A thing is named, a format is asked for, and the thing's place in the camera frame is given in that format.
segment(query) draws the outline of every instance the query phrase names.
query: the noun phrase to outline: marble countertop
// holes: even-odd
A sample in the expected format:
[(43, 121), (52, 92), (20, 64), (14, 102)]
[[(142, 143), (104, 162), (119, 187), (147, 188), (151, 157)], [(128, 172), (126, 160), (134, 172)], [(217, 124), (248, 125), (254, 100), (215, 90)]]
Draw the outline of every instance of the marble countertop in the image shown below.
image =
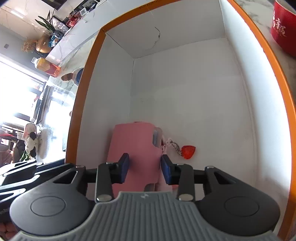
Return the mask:
[(78, 50), (61, 62), (61, 71), (57, 78), (49, 77), (47, 85), (50, 86), (48, 98), (45, 102), (44, 117), (39, 123), (40, 128), (50, 128), (46, 155), (42, 157), (44, 163), (49, 163), (65, 158), (68, 132), (71, 120), (77, 86), (72, 81), (62, 81), (61, 76), (84, 67), (96, 36), (86, 42)]
[[(100, 28), (133, 8), (136, 8), (151, 0), (129, 0), (128, 4), (122, 4), (119, 0), (104, 1), (98, 8), (87, 14), (83, 20), (57, 44), (46, 58), (48, 61), (61, 65), (72, 56), (87, 41), (93, 38)], [(269, 42), (277, 56), (288, 83), (294, 100), (296, 100), (296, 58), (283, 52), (270, 34), (274, 13), (274, 0), (235, 0), (250, 16), (262, 34)]]
[(296, 101), (296, 58), (285, 53), (271, 36), (271, 23), (274, 14), (274, 0), (235, 0), (250, 16), (264, 35), (277, 56)]

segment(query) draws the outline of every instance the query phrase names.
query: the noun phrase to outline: plant leaf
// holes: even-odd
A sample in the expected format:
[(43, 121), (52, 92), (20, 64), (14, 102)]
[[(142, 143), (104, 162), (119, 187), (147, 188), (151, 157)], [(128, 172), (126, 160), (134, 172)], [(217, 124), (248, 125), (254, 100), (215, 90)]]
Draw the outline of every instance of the plant leaf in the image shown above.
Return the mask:
[[(55, 9), (54, 9), (54, 11), (55, 11)], [(54, 16), (54, 11), (52, 12), (52, 17)], [(51, 20), (52, 20), (52, 17), (51, 17)]]
[(35, 19), (35, 21), (40, 24), (42, 27), (48, 28), (48, 26), (46, 24), (44, 24), (43, 22), (38, 21), (37, 19)]
[(52, 29), (50, 29), (46, 24), (44, 24), (43, 22), (38, 21), (37, 19), (35, 19), (37, 23), (39, 23), (42, 27), (46, 28), (48, 31), (52, 32)]
[(52, 26), (45, 18), (40, 17), (40, 16), (38, 16), (38, 17), (41, 18), (44, 21), (44, 23), (51, 29), (52, 32), (55, 31), (54, 26)]
[(47, 21), (49, 21), (49, 18), (50, 18), (50, 10), (48, 11)]

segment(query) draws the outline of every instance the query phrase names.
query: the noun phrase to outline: keychain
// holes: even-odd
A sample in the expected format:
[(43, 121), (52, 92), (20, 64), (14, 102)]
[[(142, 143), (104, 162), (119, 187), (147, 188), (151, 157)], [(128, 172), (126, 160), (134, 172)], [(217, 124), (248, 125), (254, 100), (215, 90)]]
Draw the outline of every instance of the keychain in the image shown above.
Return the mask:
[(164, 141), (164, 140), (165, 139), (164, 139), (164, 136), (163, 136), (163, 143), (165, 143), (162, 146), (162, 151), (163, 152), (166, 152), (166, 148), (168, 146), (173, 146), (175, 148), (175, 150), (177, 151), (177, 154), (182, 156), (186, 160), (190, 159), (193, 156), (194, 152), (195, 152), (195, 149), (196, 149), (195, 146), (186, 145), (186, 146), (182, 146), (182, 148), (180, 149), (180, 146), (176, 142), (173, 142), (171, 138), (168, 138), (167, 141)]

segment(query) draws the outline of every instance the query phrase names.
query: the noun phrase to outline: stuffed animal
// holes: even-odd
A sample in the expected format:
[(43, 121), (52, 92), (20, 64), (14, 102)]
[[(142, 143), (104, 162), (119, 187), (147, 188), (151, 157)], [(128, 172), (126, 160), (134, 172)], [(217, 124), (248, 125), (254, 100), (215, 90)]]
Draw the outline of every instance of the stuffed animal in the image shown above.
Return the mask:
[(33, 123), (28, 123), (25, 126), (22, 136), (25, 140), (25, 150), (31, 157), (36, 157), (39, 151), (39, 140), (37, 138), (37, 127)]

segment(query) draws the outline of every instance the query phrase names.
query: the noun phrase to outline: metal bolt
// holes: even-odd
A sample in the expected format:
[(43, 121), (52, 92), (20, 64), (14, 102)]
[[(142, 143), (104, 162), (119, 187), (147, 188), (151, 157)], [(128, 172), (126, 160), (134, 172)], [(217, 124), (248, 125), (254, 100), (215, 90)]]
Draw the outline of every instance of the metal bolt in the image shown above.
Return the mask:
[(99, 195), (97, 198), (98, 202), (108, 202), (111, 201), (112, 197), (108, 194)]
[(187, 194), (187, 193), (185, 193), (185, 194), (181, 194), (180, 196), (179, 196), (179, 200), (180, 201), (192, 201), (193, 200), (193, 196), (191, 195), (191, 194)]

